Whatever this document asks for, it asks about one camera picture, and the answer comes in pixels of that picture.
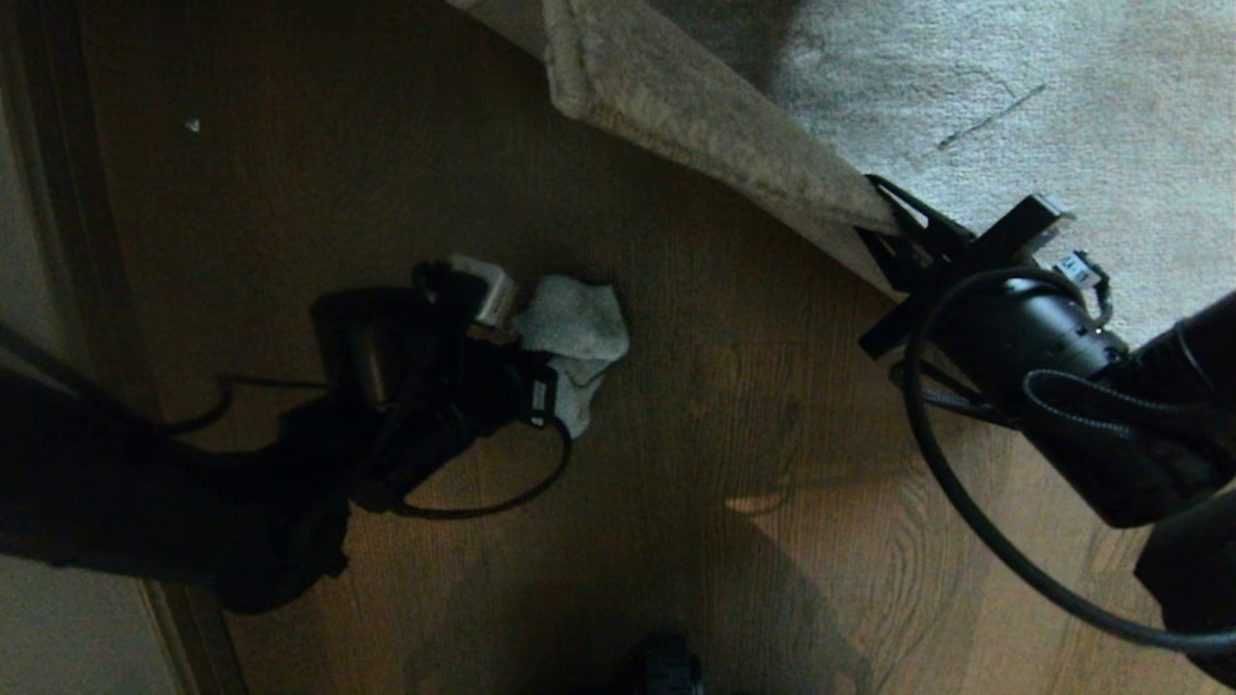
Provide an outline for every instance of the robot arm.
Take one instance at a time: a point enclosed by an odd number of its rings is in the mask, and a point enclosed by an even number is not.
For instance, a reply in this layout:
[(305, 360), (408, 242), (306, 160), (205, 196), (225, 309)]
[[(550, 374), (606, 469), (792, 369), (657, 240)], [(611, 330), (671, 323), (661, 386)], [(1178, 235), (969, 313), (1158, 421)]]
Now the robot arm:
[[(908, 341), (895, 380), (949, 500), (1010, 569), (1060, 607), (1117, 637), (1184, 652), (1236, 685), (1236, 497), (1215, 497), (1236, 475), (1236, 293), (1130, 351), (1104, 328), (1110, 304), (1100, 301), (1104, 315), (1091, 319), (1075, 284), (1105, 283), (1100, 268), (1083, 254), (1056, 272), (1033, 262), (1037, 240), (1062, 216), (1046, 199), (1027, 198), (978, 237), (889, 182), (873, 183), (896, 207), (905, 236), (859, 234), (910, 296), (861, 344), (878, 357)], [(925, 390), (921, 373), (955, 383), (923, 365), (927, 340), (976, 391)], [(1020, 430), (1110, 526), (1157, 523), (1136, 575), (1173, 632), (1103, 611), (1021, 555), (952, 474), (923, 402)]]

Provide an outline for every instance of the black cable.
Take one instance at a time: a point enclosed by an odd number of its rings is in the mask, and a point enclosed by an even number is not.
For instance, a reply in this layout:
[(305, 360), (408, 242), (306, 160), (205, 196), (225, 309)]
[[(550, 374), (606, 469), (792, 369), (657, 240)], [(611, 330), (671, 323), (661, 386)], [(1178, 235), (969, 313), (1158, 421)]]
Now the black cable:
[(43, 376), (68, 388), (95, 408), (109, 412), (112, 416), (119, 416), (133, 424), (148, 424), (146, 418), (117, 401), (111, 393), (108, 393), (106, 390), (90, 381), (89, 377), (79, 372), (75, 367), (42, 349), (38, 344), (17, 333), (4, 322), (0, 322), (0, 348), (4, 348), (12, 356), (35, 367)]
[(554, 472), (549, 474), (549, 476), (545, 477), (545, 480), (538, 482), (527, 492), (517, 495), (515, 497), (512, 497), (506, 502), (499, 502), (497, 505), (491, 505), (488, 507), (473, 507), (471, 510), (431, 510), (425, 507), (414, 507), (407, 502), (400, 501), (391, 511), (400, 517), (410, 517), (418, 519), (464, 521), (464, 519), (487, 517), (491, 514), (498, 514), (502, 512), (514, 510), (515, 507), (527, 505), (528, 502), (531, 502), (536, 497), (540, 497), (543, 492), (552, 487), (554, 484), (557, 482), (557, 479), (562, 477), (562, 474), (566, 471), (567, 464), (571, 463), (571, 432), (566, 429), (566, 424), (557, 418), (551, 418), (549, 420), (549, 424), (550, 427), (554, 428), (555, 432), (557, 432), (559, 437), (562, 439), (561, 459), (559, 459), (557, 467), (554, 469)]
[(152, 422), (148, 418), (137, 414), (129, 406), (121, 403), (112, 394), (108, 393), (105, 388), (90, 381), (89, 377), (79, 372), (68, 362), (42, 349), (35, 341), (17, 333), (4, 322), (0, 322), (0, 348), (4, 348), (19, 360), (35, 367), (35, 370), (43, 376), (68, 388), (90, 406), (111, 413), (112, 416), (119, 416), (133, 425), (148, 428), (156, 433), (172, 437), (197, 432), (222, 419), (222, 417), (227, 413), (227, 409), (231, 408), (234, 399), (232, 387), (235, 386), (302, 390), (326, 388), (325, 383), (311, 381), (287, 381), (258, 376), (219, 375), (215, 377), (215, 382), (219, 385), (219, 402), (215, 403), (214, 407), (200, 416), (164, 424)]
[(948, 289), (927, 310), (910, 335), (905, 356), (905, 382), (902, 390), (906, 402), (906, 416), (913, 430), (918, 448), (922, 450), (927, 467), (931, 470), (936, 482), (944, 491), (946, 497), (962, 516), (962, 519), (974, 531), (980, 540), (1000, 560), (1038, 591), (1048, 601), (1056, 603), (1073, 617), (1096, 627), (1109, 634), (1148, 647), (1158, 647), (1173, 652), (1183, 652), (1194, 655), (1226, 654), (1236, 650), (1236, 631), (1208, 632), (1208, 633), (1180, 633), (1141, 625), (1115, 613), (1111, 613), (1095, 603), (1074, 594), (1072, 590), (1056, 581), (1033, 561), (1030, 560), (1016, 545), (1006, 538), (999, 528), (983, 513), (974, 498), (965, 490), (965, 486), (953, 472), (944, 451), (936, 439), (927, 416), (927, 407), (922, 397), (922, 361), (923, 351), (931, 338), (939, 317), (948, 310), (967, 292), (979, 287), (1007, 282), (1010, 279), (1033, 279), (1046, 282), (1065, 289), (1070, 286), (1068, 281), (1053, 272), (1037, 268), (1010, 268), (990, 271), (971, 276)]
[(321, 382), (315, 381), (289, 381), (279, 378), (265, 378), (258, 376), (243, 376), (235, 373), (224, 373), (215, 377), (215, 383), (219, 387), (219, 402), (215, 403), (209, 411), (201, 413), (200, 416), (183, 419), (174, 423), (157, 424), (156, 428), (163, 434), (171, 437), (179, 437), (189, 434), (190, 432), (198, 432), (205, 429), (224, 418), (227, 411), (231, 409), (232, 401), (235, 399), (235, 386), (256, 386), (261, 388), (294, 388), (304, 391), (325, 391), (328, 386)]
[[(891, 381), (897, 388), (905, 388), (905, 365), (906, 362), (902, 360), (889, 367), (889, 381)], [(923, 362), (922, 372), (949, 390), (949, 393), (942, 393), (934, 388), (927, 388), (925, 386), (922, 388), (922, 398), (925, 402), (950, 413), (957, 413), (959, 416), (965, 416), (968, 418), (983, 420), (985, 423), (1009, 429), (1017, 429), (1017, 427), (1009, 418), (1006, 418), (1004, 413), (984, 401), (976, 391), (953, 378), (936, 365)]]

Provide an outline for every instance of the black object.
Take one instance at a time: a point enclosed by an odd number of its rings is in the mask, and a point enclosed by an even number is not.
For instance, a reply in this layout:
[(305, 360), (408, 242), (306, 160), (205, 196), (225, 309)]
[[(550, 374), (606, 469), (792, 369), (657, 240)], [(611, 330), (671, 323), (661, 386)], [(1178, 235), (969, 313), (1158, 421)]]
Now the black object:
[(627, 654), (613, 685), (572, 695), (705, 695), (703, 669), (685, 637), (654, 633)]
[[(434, 265), (412, 288), (319, 299), (311, 317), (326, 394), (284, 413), (277, 441), (237, 454), (173, 439), (218, 420), (230, 391), (200, 418), (151, 423), (0, 326), (5, 348), (63, 387), (0, 370), (0, 553), (192, 582), (225, 608), (256, 613), (344, 570), (350, 498), (444, 519), (530, 501), (561, 475), (570, 435), (552, 416), (546, 355), (468, 335), (486, 289)], [(232, 382), (272, 385), (221, 380)], [(418, 511), (403, 502), (408, 492), (515, 420), (562, 435), (562, 460), (546, 481), (493, 507), (408, 513)]]
[[(1035, 237), (1059, 218), (1037, 203), (1042, 199), (1027, 198), (976, 239), (887, 182), (873, 182), (897, 205), (906, 236), (860, 235), (890, 282), (911, 296), (863, 345), (878, 356), (908, 335), (905, 366), (894, 373), (906, 391), (923, 456), (949, 501), (1010, 569), (1058, 606), (1119, 637), (1185, 652), (1236, 685), (1236, 558), (1229, 548), (1236, 503), (1229, 496), (1210, 500), (1236, 472), (1230, 359), (1236, 293), (1130, 354), (1103, 329), (1110, 317), (1105, 297), (1104, 315), (1091, 320), (1078, 289), (1028, 257)], [(1106, 276), (1098, 275), (1105, 284)], [(1096, 289), (1101, 294), (1105, 287)], [(1107, 523), (1162, 522), (1137, 575), (1174, 632), (1132, 623), (1077, 596), (983, 514), (926, 417), (927, 340), (978, 387), (942, 404), (991, 414), (984, 419), (1021, 430)]]

